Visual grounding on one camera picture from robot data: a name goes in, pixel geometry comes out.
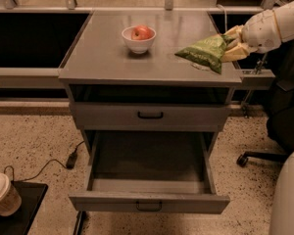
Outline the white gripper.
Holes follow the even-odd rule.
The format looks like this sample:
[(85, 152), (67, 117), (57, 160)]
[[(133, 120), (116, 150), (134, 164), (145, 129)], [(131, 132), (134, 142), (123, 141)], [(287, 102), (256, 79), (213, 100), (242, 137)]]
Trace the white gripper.
[(243, 60), (253, 52), (267, 53), (281, 45), (273, 10), (265, 10), (254, 15), (244, 26), (232, 27), (224, 37), (227, 44), (238, 44), (224, 52), (220, 59), (223, 63)]

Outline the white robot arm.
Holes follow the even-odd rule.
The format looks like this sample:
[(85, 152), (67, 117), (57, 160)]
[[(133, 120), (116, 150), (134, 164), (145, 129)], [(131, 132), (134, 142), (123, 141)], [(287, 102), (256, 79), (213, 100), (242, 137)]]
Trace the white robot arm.
[[(294, 1), (265, 10), (225, 35), (234, 38), (223, 55), (226, 61), (246, 58), (251, 52), (267, 53), (277, 49), (282, 42), (294, 39)], [(294, 235), (294, 149), (276, 182), (269, 235)]]

